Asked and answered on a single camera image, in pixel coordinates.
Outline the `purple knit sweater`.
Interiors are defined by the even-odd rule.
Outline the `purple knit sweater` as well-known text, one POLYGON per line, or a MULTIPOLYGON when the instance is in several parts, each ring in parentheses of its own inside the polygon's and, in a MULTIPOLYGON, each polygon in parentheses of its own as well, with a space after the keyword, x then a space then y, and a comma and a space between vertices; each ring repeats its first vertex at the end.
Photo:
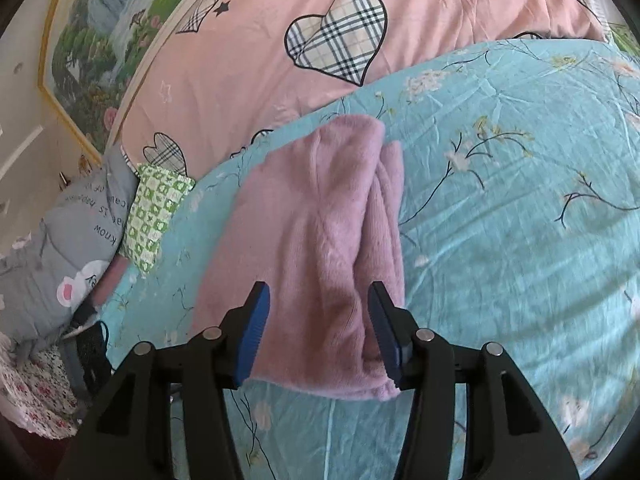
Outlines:
POLYGON ((368 290, 379 281, 395 304, 405 299, 403 189, 401 146, 371 116, 334 118, 268 153, 235 195, 192 332, 219 324, 263 282, 270 311, 253 378, 333 399, 393 399, 368 290))

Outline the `pink pillow under comforter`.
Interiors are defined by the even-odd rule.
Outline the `pink pillow under comforter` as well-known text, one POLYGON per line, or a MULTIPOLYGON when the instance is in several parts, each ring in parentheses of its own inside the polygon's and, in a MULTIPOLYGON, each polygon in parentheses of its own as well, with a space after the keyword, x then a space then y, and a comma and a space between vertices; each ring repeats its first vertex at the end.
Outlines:
POLYGON ((116 255, 96 283, 89 295, 90 304, 95 308, 103 306, 110 299, 122 276, 127 271, 129 260, 121 255, 116 255))

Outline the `green checkered small pillow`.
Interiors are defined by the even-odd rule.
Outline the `green checkered small pillow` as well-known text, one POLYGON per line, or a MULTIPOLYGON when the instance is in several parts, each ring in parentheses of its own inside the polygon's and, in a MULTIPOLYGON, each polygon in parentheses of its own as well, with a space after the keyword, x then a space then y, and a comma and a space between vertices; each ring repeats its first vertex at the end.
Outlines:
POLYGON ((139 183, 129 209, 122 252, 142 274, 149 274, 160 256, 160 242, 195 181, 150 164, 138 168, 139 183))

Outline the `grey cartoon print comforter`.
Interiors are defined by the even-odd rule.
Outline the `grey cartoon print comforter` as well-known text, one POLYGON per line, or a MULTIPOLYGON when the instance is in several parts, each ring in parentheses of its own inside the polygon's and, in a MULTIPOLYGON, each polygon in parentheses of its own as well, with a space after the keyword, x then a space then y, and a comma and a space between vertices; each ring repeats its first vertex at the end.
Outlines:
POLYGON ((70 184, 23 246, 1 259, 1 352, 26 356, 62 334, 114 259, 138 177, 122 146, 70 184))

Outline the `turquoise floral quilt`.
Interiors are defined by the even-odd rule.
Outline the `turquoise floral quilt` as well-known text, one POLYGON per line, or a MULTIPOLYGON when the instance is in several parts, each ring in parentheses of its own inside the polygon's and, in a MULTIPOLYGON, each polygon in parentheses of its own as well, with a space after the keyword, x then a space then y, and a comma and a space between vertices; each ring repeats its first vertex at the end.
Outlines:
POLYGON ((184 200, 155 268, 125 272, 101 314, 110 360, 186 340, 250 170, 344 114, 404 151, 409 310, 454 344, 503 344, 590 477, 639 405, 639 60, 604 42, 477 44, 258 133, 184 200))

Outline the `pink heart-print duvet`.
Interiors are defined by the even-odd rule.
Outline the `pink heart-print duvet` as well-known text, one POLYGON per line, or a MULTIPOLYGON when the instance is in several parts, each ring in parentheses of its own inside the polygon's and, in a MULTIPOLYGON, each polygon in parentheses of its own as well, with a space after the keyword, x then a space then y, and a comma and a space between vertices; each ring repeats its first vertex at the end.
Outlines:
POLYGON ((593 0, 198 0, 122 123, 130 162, 198 179, 258 134, 450 51, 605 40, 593 0))

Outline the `framed landscape painting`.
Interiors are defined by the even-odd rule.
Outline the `framed landscape painting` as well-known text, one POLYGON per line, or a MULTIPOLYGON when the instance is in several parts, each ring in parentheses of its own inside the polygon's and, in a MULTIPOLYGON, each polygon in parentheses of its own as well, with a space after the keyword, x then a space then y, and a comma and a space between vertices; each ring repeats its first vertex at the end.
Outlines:
POLYGON ((120 103, 182 0, 51 0, 38 87, 81 145, 101 156, 120 103))

